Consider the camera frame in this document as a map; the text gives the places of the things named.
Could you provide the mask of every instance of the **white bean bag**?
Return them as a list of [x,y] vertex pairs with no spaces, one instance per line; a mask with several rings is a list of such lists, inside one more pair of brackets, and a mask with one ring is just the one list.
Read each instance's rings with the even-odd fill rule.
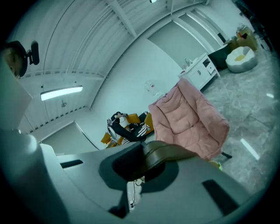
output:
[[252,69],[258,61],[251,48],[238,47],[227,56],[226,64],[230,71],[240,73]]

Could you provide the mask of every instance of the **person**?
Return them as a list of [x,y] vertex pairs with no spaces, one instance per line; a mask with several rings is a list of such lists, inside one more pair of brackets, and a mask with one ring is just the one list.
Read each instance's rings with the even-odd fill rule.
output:
[[146,136],[144,136],[142,138],[136,137],[133,133],[126,130],[124,127],[122,127],[120,125],[120,118],[126,117],[126,116],[127,116],[127,114],[122,114],[121,112],[117,112],[117,113],[113,114],[113,116],[111,117],[111,120],[113,121],[112,128],[114,129],[116,134],[126,138],[130,142],[145,141]]
[[16,78],[22,77],[27,69],[27,54],[19,41],[5,43],[3,57]]

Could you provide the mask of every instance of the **drawer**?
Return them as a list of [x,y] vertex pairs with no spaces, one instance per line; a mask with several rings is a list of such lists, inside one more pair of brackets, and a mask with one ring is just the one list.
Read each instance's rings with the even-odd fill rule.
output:
[[214,70],[215,70],[215,66],[214,66],[214,64],[212,63],[212,62],[210,62],[208,65],[207,65],[207,70],[208,70],[208,72],[210,73],[210,74],[212,74],[212,72],[214,72]]

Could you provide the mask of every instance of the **marble floor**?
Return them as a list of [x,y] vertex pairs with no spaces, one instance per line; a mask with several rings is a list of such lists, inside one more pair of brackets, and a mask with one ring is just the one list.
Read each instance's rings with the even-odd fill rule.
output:
[[[231,73],[225,69],[201,90],[230,124],[223,151],[233,158],[219,155],[213,160],[251,194],[269,185],[280,160],[276,142],[280,136],[280,61],[261,47],[256,55],[258,65],[252,70]],[[153,140],[155,135],[150,135],[145,142]],[[128,183],[128,199],[134,201],[134,187],[137,205],[141,187],[133,182]]]

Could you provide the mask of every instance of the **fluorescent light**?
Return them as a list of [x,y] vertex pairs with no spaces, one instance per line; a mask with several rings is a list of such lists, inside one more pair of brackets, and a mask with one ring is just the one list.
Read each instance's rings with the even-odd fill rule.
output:
[[82,86],[75,86],[75,87],[70,87],[70,88],[62,88],[62,89],[55,89],[47,92],[41,93],[41,100],[48,100],[57,96],[62,96],[66,95],[69,93],[76,93],[82,91],[83,87]]
[[250,146],[250,144],[243,138],[240,139],[242,144],[248,149],[248,151],[255,157],[256,160],[259,160],[260,156],[256,153],[256,151]]
[[267,93],[266,95],[267,95],[268,97],[274,98],[274,96],[273,96],[272,94],[270,94],[270,93]]

